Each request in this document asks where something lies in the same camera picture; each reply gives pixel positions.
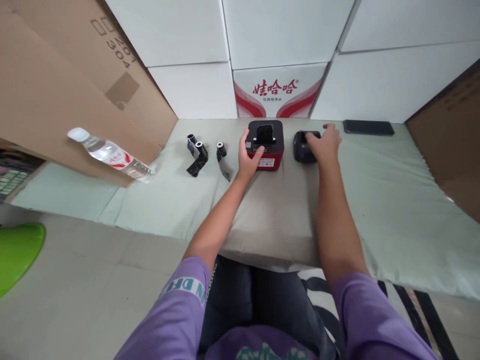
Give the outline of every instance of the hand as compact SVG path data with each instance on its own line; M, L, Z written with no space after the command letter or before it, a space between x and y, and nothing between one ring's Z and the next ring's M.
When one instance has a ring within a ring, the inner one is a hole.
M305 135L306 142L310 145L311 152L316 158L318 165L336 162L339 159L339 146L342 142L340 131L335 129L334 124L323 125L326 129L321 138L317 138L311 132Z
M260 158L264 154L265 148L260 146L253 158L249 158L247 153L247 135L249 134L249 129L245 129L243 135L240 138L240 145L238 147L238 179L243 179L249 182L257 171L259 166Z

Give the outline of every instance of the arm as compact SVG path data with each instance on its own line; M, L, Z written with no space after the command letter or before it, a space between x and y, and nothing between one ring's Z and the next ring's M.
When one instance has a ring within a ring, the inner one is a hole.
M340 172L340 131L333 124L324 128L326 131L322 138L308 133L306 139L318 162L320 181L316 236L320 263L331 288L345 274L370 274Z
M240 139L238 175L196 231L158 300L115 360L197 358L215 258L265 150L259 148L250 159L245 144L248 133L245 130Z
M320 262L338 310L347 359L436 359L370 277L345 195L335 125L307 141L318 162Z
M239 208L240 201L244 196L245 189L254 176L260 158L264 154L265 148L261 146L258 148L253 159L249 158L245 144L248 134L249 130L246 129L240 138L238 175L220 201L201 223L183 255L183 259L189 257L199 257L203 259L208 265L210 272L214 268L217 254L224 244L230 227L232 226L232 221Z

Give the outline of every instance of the leg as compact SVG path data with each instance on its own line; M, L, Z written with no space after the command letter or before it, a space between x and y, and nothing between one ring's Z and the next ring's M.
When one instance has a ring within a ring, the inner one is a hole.
M314 310L296 272L252 268L254 321L290 335L319 359L333 360L337 348Z
M230 329L251 325L252 319L250 266L218 255L206 301L198 353L206 353Z

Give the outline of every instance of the green plastic stool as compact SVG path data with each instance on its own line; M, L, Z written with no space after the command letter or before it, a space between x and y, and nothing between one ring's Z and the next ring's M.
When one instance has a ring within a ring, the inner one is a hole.
M0 298L33 264L44 245L45 233L39 222L0 227Z

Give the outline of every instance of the black and white rug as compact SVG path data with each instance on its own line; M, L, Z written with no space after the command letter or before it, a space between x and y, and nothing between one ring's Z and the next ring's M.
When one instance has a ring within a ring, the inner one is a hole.
M302 280L313 307L322 318L328 335L335 341L340 351L340 358L346 359L339 315L334 298L325 281L324 272L321 269L311 269L300 271L298 276ZM459 360L437 310L426 292L412 290L386 281L378 281L378 286L393 307L432 348L440 360Z

